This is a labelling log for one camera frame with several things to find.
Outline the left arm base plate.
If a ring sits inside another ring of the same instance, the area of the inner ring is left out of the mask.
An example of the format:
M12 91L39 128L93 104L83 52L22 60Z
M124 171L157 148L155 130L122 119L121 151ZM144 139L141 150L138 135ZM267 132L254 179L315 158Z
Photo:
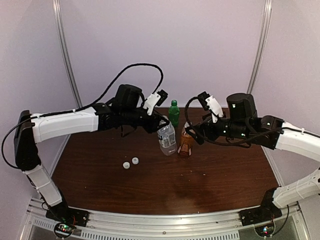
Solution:
M45 217L73 226L86 227L89 218L89 212L59 204L56 206L49 206Z

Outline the aluminium frame post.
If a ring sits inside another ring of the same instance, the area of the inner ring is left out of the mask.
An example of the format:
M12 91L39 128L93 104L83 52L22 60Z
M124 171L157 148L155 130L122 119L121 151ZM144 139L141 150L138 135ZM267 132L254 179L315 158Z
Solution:
M252 94L258 79L259 70L263 60L263 53L269 35L269 29L272 17L272 0L265 0L262 14L262 22L258 39L257 50L253 62L251 76L247 87L247 94Z
M60 43L62 59L65 66L67 78L71 87L71 92L74 97L76 106L78 108L81 108L83 104L80 98L80 93L75 80L72 63L71 63L71 59L68 51L68 45L67 45L66 35L64 31L63 17L61 12L61 3L59 0L53 0L52 6L53 6L53 13L55 17L56 27L57 27L57 35Z

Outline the left aluminium frame post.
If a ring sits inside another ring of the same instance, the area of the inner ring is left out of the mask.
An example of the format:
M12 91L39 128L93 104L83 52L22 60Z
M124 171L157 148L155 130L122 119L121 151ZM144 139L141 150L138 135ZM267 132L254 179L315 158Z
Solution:
M80 93L75 80L72 63L71 63L71 59L68 51L68 45L67 45L66 35L64 31L63 17L61 12L61 3L59 0L53 0L52 6L53 6L53 13L55 17L56 27L57 27L57 35L60 43L62 59L65 66L67 78L71 87L71 92L74 97L76 106L78 108L81 108L83 104L80 98Z

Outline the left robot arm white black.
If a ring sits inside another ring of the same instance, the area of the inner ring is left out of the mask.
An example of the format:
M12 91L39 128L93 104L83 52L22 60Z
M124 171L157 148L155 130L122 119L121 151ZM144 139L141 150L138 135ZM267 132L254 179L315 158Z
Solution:
M48 139L82 132L101 132L130 126L142 127L147 133L155 133L169 124L155 111L167 99L164 90L152 93L138 102L143 93L139 87L122 84L115 97L106 103L94 103L83 110L68 110L60 113L30 114L28 110L20 114L14 136L15 163L61 222L72 218L72 211L58 187L54 184L38 155L37 144Z

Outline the right aluminium frame post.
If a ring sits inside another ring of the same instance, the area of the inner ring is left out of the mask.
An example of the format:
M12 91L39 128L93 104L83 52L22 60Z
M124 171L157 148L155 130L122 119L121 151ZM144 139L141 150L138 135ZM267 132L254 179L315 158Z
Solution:
M247 94L252 94L258 79L259 70L263 60L263 53L269 35L269 29L272 17L272 0L265 0L262 14L262 22L258 39L257 50L253 62L251 76L247 87Z

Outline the front aluminium rail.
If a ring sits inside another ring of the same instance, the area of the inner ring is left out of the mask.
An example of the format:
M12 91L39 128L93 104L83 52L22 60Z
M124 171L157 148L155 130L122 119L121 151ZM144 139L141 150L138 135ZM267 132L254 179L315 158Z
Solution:
M18 240L59 240L54 234L56 221L46 218L42 200L32 198ZM272 237L261 237L258 230L268 222L243 226L240 210L176 215L138 215L88 211L87 225L77 226L66 240L310 240L300 206L294 203L273 220Z

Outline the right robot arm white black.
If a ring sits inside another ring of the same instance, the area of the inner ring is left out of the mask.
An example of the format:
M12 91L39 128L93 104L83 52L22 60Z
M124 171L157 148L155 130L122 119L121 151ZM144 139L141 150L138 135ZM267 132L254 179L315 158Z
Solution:
M208 113L192 124L188 115L190 103L198 101ZM192 97L185 105L186 132L202 145L204 142L222 147L250 148L258 145L270 150L292 152L320 160L320 136L272 116L259 117L253 95L234 93L226 98L229 116L214 96L207 92Z

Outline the orange tea bottle red label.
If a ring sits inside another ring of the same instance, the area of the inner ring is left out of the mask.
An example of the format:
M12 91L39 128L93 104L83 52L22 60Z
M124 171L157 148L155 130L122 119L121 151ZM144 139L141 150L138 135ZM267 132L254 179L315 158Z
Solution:
M188 128L190 125L188 122L185 122L181 134L180 134L180 142L177 149L177 153L182 156L191 156L193 145L194 145L194 139L193 137L187 133L186 128Z

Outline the white water bottle cap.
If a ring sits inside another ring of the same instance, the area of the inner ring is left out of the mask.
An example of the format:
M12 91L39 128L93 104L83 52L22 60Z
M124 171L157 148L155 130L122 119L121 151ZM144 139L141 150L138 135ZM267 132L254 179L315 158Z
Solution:
M140 162L138 157L133 157L131 161L134 165L137 165Z

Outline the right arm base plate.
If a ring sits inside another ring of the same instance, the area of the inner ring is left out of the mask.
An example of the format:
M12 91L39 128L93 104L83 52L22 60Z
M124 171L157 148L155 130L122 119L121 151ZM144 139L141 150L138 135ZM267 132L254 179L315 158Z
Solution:
M270 222L282 215L281 209L277 208L273 203L271 205L260 205L258 207L244 209L239 212L243 227Z

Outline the clear water bottle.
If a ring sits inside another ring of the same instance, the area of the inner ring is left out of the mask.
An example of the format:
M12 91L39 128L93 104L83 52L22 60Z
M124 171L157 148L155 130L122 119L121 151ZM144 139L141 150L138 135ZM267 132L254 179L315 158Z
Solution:
M172 123L166 125L157 131L158 142L164 155L170 156L177 150L176 132Z

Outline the green plastic bottle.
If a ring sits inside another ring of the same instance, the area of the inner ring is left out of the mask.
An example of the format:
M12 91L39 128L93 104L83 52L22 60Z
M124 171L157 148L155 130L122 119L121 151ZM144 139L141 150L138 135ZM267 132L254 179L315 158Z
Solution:
M177 100L173 99L168 109L168 118L173 127L179 126L180 109Z

